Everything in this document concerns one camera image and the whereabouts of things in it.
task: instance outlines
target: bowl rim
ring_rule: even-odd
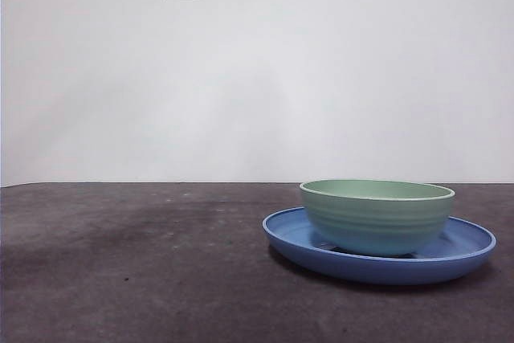
[[[400,182],[400,183],[403,183],[403,184],[419,185],[419,186],[431,186],[431,187],[443,189],[443,190],[445,190],[447,192],[447,194],[444,194],[444,195],[441,195],[441,196],[435,196],[435,197],[412,197],[412,198],[387,198],[387,197],[376,198],[375,197],[374,198],[374,197],[366,197],[366,196],[356,197],[356,196],[349,196],[349,195],[345,195],[345,194],[334,194],[334,193],[324,192],[322,190],[309,189],[308,187],[306,187],[307,184],[312,184],[313,182],[330,182],[330,181]],[[300,189],[305,191],[305,192],[309,192],[309,193],[313,193],[313,194],[319,194],[319,195],[322,195],[322,196],[337,197],[337,198],[351,198],[353,200],[367,200],[367,201],[397,201],[397,202],[414,201],[414,202],[416,202],[416,201],[443,200],[445,198],[451,198],[451,197],[455,196],[455,192],[452,189],[446,188],[445,186],[435,185],[435,184],[424,184],[424,183],[421,183],[421,182],[396,181],[396,180],[367,180],[367,179],[359,179],[359,178],[327,178],[327,179],[324,179],[324,180],[307,181],[307,182],[302,182],[300,184]]]

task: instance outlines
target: ridged bowl exterior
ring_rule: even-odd
[[[454,198],[394,201],[300,192],[320,235],[346,251],[377,256],[411,253],[437,237]]]

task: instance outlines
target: bowl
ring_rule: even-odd
[[[431,184],[374,180],[304,182],[307,217],[327,241],[362,255],[417,251],[444,228],[455,192]]]

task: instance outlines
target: stacked dishes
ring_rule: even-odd
[[[304,208],[263,220],[282,255],[325,275],[373,284],[428,284],[482,265],[496,239],[449,217],[455,193],[413,182],[322,180],[300,185]]]

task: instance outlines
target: dark gray table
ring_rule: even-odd
[[[2,333],[18,342],[514,341],[514,185],[454,185],[495,233],[478,271],[382,287],[289,263],[261,229],[295,184],[2,189]]]

